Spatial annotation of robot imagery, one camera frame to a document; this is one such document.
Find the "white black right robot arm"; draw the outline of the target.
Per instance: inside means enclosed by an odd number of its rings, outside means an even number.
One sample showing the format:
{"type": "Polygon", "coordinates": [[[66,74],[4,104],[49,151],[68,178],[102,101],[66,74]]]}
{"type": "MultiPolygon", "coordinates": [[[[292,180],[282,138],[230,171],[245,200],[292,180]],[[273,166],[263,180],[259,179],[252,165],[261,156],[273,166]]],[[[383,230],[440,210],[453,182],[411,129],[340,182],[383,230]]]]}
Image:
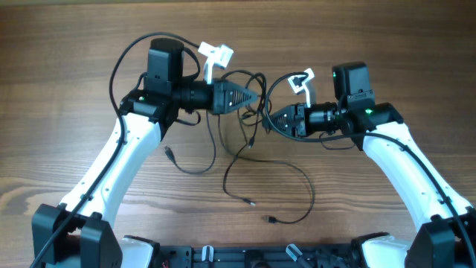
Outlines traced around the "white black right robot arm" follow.
{"type": "Polygon", "coordinates": [[[301,142],[348,138],[373,160],[405,204],[416,228],[413,240],[387,232],[354,238],[348,267],[473,267],[475,207],[442,178],[390,103],[377,103],[367,65],[332,68],[335,102],[318,103],[311,69],[285,74],[303,103],[267,113],[264,126],[301,142]]]}

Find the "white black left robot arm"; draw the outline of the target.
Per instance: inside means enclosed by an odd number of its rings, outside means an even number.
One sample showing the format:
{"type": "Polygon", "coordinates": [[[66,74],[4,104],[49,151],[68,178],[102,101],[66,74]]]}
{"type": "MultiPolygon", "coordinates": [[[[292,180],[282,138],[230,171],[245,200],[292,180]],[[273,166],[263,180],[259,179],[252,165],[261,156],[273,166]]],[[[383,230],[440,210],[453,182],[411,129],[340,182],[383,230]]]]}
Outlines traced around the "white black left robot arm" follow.
{"type": "Polygon", "coordinates": [[[58,205],[41,205],[32,219],[34,267],[153,267],[160,246],[113,231],[123,198],[180,110],[224,115],[258,99],[256,93],[213,77],[233,55],[226,45],[196,44],[151,33],[147,70],[121,101],[117,121],[84,177],[58,205]]]}

